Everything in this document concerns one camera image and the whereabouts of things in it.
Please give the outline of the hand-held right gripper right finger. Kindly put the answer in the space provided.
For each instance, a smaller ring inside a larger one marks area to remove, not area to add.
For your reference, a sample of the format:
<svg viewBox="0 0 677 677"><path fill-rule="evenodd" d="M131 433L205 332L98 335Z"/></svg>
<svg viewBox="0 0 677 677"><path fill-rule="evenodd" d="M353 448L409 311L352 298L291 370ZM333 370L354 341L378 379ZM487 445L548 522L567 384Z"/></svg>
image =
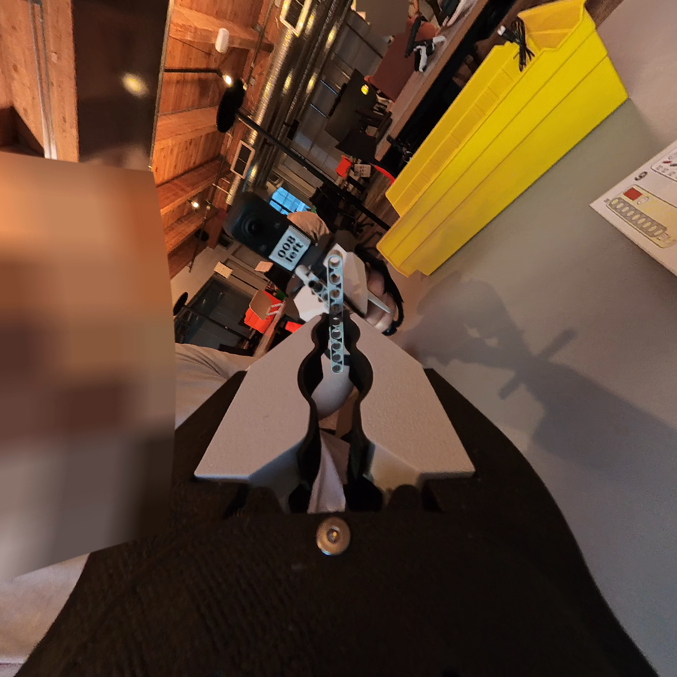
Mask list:
<svg viewBox="0 0 677 677"><path fill-rule="evenodd" d="M356 335L351 366L366 374L353 418L366 438L362 473L383 491L472 477L475 466L422 365L360 317L346 329Z"/></svg>

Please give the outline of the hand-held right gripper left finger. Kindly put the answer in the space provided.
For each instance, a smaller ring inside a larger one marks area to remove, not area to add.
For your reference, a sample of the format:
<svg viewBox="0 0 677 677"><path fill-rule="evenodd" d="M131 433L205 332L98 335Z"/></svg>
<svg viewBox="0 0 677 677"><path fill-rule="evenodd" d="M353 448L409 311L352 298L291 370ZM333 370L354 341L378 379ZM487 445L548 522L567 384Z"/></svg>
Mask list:
<svg viewBox="0 0 677 677"><path fill-rule="evenodd" d="M327 360L327 316L320 315L256 360L228 406L195 477L266 487L289 512L308 512L320 460L319 384Z"/></svg>

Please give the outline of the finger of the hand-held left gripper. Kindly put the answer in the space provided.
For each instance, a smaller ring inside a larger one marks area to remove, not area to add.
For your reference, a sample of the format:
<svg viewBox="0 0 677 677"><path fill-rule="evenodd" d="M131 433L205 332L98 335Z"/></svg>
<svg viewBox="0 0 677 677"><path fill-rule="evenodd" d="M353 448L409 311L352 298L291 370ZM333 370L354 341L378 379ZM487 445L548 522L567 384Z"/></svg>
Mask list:
<svg viewBox="0 0 677 677"><path fill-rule="evenodd" d="M292 319L300 324L327 313L326 303L310 288L301 288L292 298Z"/></svg>
<svg viewBox="0 0 677 677"><path fill-rule="evenodd" d="M345 252L344 301L359 317L365 319L368 311L366 264L354 252Z"/></svg>

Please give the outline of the dark grey toy connector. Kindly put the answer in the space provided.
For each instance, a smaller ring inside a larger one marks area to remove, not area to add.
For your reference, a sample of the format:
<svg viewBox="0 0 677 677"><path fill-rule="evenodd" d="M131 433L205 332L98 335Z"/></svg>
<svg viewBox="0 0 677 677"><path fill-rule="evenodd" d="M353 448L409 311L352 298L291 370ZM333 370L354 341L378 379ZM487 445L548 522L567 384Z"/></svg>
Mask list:
<svg viewBox="0 0 677 677"><path fill-rule="evenodd" d="M295 268L294 274L300 281L310 289L324 303L328 303L329 292L327 285L323 279L317 276L310 267L299 265Z"/></svg>

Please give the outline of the grey perforated toy beam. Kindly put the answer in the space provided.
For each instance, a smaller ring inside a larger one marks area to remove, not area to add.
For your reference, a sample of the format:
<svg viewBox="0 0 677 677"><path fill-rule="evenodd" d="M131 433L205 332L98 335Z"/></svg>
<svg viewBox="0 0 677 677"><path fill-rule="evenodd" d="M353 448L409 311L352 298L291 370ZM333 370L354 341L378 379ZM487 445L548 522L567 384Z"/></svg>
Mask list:
<svg viewBox="0 0 677 677"><path fill-rule="evenodd" d="M338 249L333 249L326 258L326 305L329 322L329 362L334 375L342 374L346 368L343 274L344 257Z"/></svg>

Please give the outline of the grey desk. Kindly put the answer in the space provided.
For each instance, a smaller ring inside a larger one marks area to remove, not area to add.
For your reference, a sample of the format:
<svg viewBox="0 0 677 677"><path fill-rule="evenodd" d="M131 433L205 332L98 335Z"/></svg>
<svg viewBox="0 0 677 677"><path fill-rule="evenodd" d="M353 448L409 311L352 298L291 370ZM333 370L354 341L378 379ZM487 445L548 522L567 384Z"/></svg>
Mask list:
<svg viewBox="0 0 677 677"><path fill-rule="evenodd" d="M676 2L599 30L629 100L430 277L395 338L523 453L598 587L676 675L676 277L590 204L676 140Z"/></svg>

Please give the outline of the wood-edged desk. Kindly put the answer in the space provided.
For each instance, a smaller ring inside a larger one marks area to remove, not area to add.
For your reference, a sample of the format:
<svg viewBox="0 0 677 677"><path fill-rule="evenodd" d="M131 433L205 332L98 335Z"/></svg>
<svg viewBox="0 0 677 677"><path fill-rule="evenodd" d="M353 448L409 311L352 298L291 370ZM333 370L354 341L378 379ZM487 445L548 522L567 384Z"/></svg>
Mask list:
<svg viewBox="0 0 677 677"><path fill-rule="evenodd" d="M444 115L451 103L469 82L478 66L493 46L502 39L501 25L508 26L531 1L452 1L456 14L444 26L429 29L422 22L417 38L422 40L433 32L441 38L433 54L427 56L427 67L416 71L413 50L405 57L411 28L386 51L371 83L390 99L383 131L379 132L375 156L384 165L400 171L401 165L413 154Z"/></svg>

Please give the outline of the person's left hand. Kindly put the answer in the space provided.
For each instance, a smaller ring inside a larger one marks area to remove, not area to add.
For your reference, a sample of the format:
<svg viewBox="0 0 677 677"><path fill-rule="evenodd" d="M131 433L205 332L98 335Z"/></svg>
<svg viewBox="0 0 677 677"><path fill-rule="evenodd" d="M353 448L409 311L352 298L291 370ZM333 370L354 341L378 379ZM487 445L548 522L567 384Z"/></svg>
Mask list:
<svg viewBox="0 0 677 677"><path fill-rule="evenodd" d="M366 264L366 273L368 311L365 319L382 334L393 335L404 317L402 295L387 268Z"/></svg>

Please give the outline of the yellow plastic bin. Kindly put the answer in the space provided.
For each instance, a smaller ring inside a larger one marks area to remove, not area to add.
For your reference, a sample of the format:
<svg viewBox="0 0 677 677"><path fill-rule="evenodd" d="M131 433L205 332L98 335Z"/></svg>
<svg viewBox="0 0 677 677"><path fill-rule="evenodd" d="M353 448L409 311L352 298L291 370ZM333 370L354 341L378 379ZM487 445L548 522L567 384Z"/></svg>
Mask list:
<svg viewBox="0 0 677 677"><path fill-rule="evenodd" d="M386 192L377 244L432 274L628 98L585 1L525 10Z"/></svg>

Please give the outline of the open instruction booklet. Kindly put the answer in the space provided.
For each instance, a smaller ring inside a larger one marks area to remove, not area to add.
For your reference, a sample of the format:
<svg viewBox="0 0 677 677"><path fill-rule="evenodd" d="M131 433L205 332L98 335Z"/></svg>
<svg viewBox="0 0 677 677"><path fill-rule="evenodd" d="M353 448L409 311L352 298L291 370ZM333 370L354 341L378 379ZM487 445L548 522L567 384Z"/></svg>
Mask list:
<svg viewBox="0 0 677 677"><path fill-rule="evenodd" d="M590 204L592 210L676 275L676 142Z"/></svg>

